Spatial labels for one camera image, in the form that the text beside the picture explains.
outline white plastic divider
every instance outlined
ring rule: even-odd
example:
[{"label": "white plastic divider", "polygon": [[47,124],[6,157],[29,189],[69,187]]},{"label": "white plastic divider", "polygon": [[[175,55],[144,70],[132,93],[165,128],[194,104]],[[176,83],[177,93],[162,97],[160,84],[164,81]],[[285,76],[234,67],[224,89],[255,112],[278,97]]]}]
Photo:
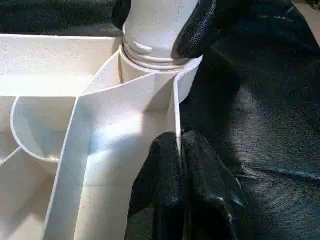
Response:
[{"label": "white plastic divider", "polygon": [[0,34],[0,96],[78,96],[121,43],[121,37]]},{"label": "white plastic divider", "polygon": [[21,148],[0,164],[0,239],[40,239],[52,177]]},{"label": "white plastic divider", "polygon": [[56,174],[62,145],[75,103],[74,97],[17,97],[11,130],[17,144]]},{"label": "white plastic divider", "polygon": [[118,50],[97,72],[84,94],[92,94],[129,82],[148,73],[132,67],[130,60]]},{"label": "white plastic divider", "polygon": [[10,129],[10,113],[15,99],[14,96],[0,96],[0,164],[18,148]]},{"label": "white plastic divider", "polygon": [[133,182],[154,138],[174,131],[180,142],[179,101],[188,95],[201,60],[192,60],[176,78],[177,72],[145,71],[77,99],[44,240],[124,239]]}]

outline black rubber glove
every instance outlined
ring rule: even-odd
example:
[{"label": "black rubber glove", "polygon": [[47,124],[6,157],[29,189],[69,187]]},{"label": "black rubber glove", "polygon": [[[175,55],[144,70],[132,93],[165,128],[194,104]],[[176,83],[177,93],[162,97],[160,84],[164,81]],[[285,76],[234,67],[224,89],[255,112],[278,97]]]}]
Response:
[{"label": "black rubber glove", "polygon": [[[182,58],[200,57],[218,39],[221,32],[227,31],[238,21],[253,1],[199,0],[199,4],[177,39],[177,54]],[[112,21],[117,28],[122,30],[130,9],[131,0],[116,2]]]},{"label": "black rubber glove", "polygon": [[182,140],[183,162],[173,132],[153,141],[133,184],[125,239],[182,240],[184,227],[186,240],[251,239],[238,181],[202,135]]},{"label": "black rubber glove", "polygon": [[126,240],[182,240],[184,196],[176,135],[157,137],[132,187]]},{"label": "black rubber glove", "polygon": [[188,170],[191,238],[250,240],[250,211],[240,183],[232,176],[204,136],[182,137]]}]

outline gloved hand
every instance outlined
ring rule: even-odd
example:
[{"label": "gloved hand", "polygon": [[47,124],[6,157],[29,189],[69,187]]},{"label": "gloved hand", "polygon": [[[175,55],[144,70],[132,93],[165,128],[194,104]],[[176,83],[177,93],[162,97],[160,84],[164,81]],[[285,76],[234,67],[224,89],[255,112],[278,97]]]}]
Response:
[{"label": "gloved hand", "polygon": [[182,141],[184,161],[173,132],[153,141],[133,184],[125,239],[182,240],[184,229],[184,239],[251,239],[238,181],[202,135]]},{"label": "gloved hand", "polygon": [[[254,0],[199,0],[182,29],[176,44],[181,58],[195,59],[237,22]],[[131,0],[117,0],[112,12],[113,24],[122,30],[131,9]]]}]

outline semicircular cup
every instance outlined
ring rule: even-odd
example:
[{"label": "semicircular cup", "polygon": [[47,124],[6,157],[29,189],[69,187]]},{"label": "semicircular cup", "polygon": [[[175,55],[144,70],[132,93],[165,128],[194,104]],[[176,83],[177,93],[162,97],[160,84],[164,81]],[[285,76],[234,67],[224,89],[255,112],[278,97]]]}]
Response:
[{"label": "semicircular cup", "polygon": [[10,126],[17,144],[55,175],[75,97],[17,97]]}]

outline black fabric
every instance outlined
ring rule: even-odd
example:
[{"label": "black fabric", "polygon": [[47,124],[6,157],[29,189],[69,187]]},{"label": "black fabric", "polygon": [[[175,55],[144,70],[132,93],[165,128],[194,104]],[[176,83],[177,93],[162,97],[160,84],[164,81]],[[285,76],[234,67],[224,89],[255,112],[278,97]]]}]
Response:
[{"label": "black fabric", "polygon": [[60,36],[121,36],[114,0],[0,0],[0,32]]},{"label": "black fabric", "polygon": [[183,129],[203,134],[241,183],[259,240],[320,237],[320,54],[296,16],[292,28],[275,17],[273,34],[267,18],[235,25],[180,105]]}]

